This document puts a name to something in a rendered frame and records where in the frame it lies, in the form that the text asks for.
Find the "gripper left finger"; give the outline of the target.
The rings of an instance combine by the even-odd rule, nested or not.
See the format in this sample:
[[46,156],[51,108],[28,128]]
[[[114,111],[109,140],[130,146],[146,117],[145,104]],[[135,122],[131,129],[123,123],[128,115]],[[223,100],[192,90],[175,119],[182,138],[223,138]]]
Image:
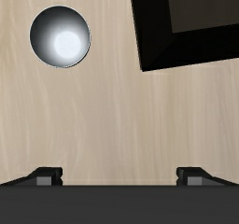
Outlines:
[[8,181],[3,186],[61,186],[62,176],[62,167],[38,167],[28,176]]

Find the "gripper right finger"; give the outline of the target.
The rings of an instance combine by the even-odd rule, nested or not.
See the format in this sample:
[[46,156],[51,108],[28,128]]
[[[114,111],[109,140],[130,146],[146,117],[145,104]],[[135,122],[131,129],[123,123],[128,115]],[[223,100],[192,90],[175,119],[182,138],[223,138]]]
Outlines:
[[201,167],[177,167],[176,176],[176,184],[179,187],[236,186],[236,183],[211,176]]

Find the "white porcelain bowl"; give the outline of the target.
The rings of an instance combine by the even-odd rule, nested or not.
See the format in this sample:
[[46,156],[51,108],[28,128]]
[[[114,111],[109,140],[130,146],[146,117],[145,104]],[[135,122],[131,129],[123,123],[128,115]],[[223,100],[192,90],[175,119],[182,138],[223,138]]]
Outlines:
[[69,68],[80,63],[91,46],[91,30],[75,9],[52,6],[39,12],[29,31],[35,56],[54,68]]

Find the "cabinet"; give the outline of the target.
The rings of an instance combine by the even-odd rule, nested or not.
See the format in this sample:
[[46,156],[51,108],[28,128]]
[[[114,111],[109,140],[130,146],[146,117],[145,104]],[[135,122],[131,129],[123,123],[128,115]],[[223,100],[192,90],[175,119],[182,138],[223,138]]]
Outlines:
[[131,0],[142,71],[239,58],[239,0]]

